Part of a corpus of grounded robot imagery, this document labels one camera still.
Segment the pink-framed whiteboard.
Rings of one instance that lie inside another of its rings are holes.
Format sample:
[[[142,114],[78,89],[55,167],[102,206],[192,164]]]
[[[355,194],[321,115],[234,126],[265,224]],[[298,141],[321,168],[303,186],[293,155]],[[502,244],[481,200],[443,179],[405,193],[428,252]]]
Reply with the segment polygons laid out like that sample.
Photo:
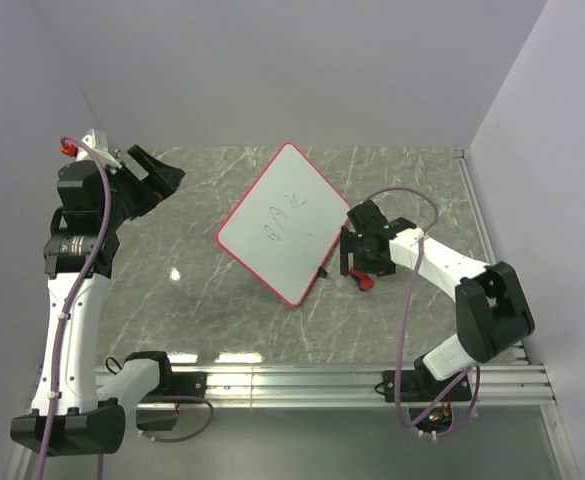
[[[216,232],[217,244],[299,306],[334,249],[350,204],[294,144],[274,154]]]

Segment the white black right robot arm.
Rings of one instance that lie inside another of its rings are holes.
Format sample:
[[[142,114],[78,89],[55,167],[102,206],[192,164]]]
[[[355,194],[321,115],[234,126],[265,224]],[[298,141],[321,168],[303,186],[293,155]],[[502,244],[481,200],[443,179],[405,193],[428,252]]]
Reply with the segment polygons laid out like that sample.
[[[339,237],[340,273],[362,291],[377,277],[403,267],[448,295],[455,304],[456,331],[439,346],[418,357],[400,380],[386,378],[384,396],[404,402],[437,398],[467,401],[461,389],[466,369],[484,364],[530,336],[535,323],[515,269],[467,257],[429,237],[413,222],[388,220],[371,200],[351,209],[349,225]]]

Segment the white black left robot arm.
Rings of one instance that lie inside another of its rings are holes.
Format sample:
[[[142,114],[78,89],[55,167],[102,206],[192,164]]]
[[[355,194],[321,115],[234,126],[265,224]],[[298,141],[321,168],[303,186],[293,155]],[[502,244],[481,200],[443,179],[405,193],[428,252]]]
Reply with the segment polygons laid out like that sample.
[[[110,288],[118,229],[144,216],[181,186],[185,172],[134,145],[146,172],[78,158],[58,172],[60,207],[44,247],[49,325],[43,369],[30,413],[12,420],[16,443],[43,456],[113,454],[126,419],[147,397],[168,399],[175,379],[164,351],[134,352],[120,372],[96,383],[98,327]]]

